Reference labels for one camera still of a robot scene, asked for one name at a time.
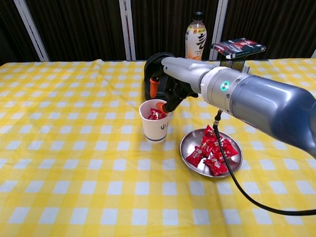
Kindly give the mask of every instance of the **dark curtain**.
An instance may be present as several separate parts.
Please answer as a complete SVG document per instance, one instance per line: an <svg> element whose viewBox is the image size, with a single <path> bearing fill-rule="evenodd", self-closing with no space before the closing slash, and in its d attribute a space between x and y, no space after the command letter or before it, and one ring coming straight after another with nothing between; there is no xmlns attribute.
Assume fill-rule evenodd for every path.
<svg viewBox="0 0 316 237"><path fill-rule="evenodd" d="M310 58L315 33L315 0L229 0L221 40L245 37L266 46L248 59Z"/></svg>
<svg viewBox="0 0 316 237"><path fill-rule="evenodd" d="M51 61L125 60L118 0L26 0Z"/></svg>
<svg viewBox="0 0 316 237"><path fill-rule="evenodd" d="M202 59L208 59L218 0L132 0L136 59L171 52L185 56L185 32L195 11L204 12L207 40Z"/></svg>
<svg viewBox="0 0 316 237"><path fill-rule="evenodd" d="M0 65L39 61L29 34L12 0L0 0Z"/></svg>

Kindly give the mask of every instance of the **paper cup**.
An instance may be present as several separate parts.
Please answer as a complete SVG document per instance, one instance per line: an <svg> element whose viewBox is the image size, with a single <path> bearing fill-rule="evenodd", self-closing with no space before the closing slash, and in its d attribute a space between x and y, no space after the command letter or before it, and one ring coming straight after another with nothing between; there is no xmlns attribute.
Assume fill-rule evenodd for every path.
<svg viewBox="0 0 316 237"><path fill-rule="evenodd" d="M166 103L164 100L148 100L139 107L139 114L142 118L145 137L147 141L151 143L160 143L166 139L170 121L170 113L168 113L166 117L159 120L147 119L151 114L151 108L158 109L156 107L157 102Z"/></svg>

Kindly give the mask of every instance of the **table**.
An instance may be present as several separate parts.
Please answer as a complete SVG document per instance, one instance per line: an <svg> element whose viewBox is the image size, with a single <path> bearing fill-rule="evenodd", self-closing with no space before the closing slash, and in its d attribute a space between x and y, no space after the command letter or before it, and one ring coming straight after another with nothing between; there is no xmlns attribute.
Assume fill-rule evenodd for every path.
<svg viewBox="0 0 316 237"><path fill-rule="evenodd" d="M247 61L250 73L316 95L316 59ZM0 236L316 236L316 217L268 213L231 178L190 171L183 136L217 109L189 98L166 141L151 145L138 107L144 62L9 63L0 67ZM236 173L256 200L316 208L316 160L222 115L242 147Z"/></svg>

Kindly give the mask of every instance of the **metal plate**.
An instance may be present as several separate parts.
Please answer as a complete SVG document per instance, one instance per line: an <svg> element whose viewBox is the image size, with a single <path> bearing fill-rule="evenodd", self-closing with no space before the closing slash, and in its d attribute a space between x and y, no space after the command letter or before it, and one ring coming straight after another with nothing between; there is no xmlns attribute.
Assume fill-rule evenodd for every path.
<svg viewBox="0 0 316 237"><path fill-rule="evenodd" d="M241 148L232 137L230 137L229 135L223 132L219 132L219 133L223 137L223 139L225 138L228 139L230 143L232 144L232 146L234 147L234 149L238 151L239 153L238 155L235 155L228 159L228 163L232 171L235 172L236 170L240 168L241 163L242 163ZM201 175L205 175L208 177L215 177L215 178L222 178L222 177L228 176L229 175L228 171L218 176L214 176L209 171L208 167L203 163L203 160L205 160L206 158L203 158L203 160L198 164L197 168L186 161L186 157L188 157L195 150L195 146L200 146L203 135L204 135L204 128L194 130L188 133L182 139L181 144L180 144L180 155L182 157L182 160L187 165L187 167L189 167L190 169L194 170L195 172Z"/></svg>

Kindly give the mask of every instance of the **silver robot arm segment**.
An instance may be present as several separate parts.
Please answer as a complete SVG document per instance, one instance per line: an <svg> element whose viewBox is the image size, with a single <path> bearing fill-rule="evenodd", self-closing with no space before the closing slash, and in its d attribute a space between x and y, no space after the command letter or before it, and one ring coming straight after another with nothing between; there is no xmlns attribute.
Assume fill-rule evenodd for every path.
<svg viewBox="0 0 316 237"><path fill-rule="evenodd" d="M316 158L316 100L307 90L191 59L161 63L208 104Z"/></svg>

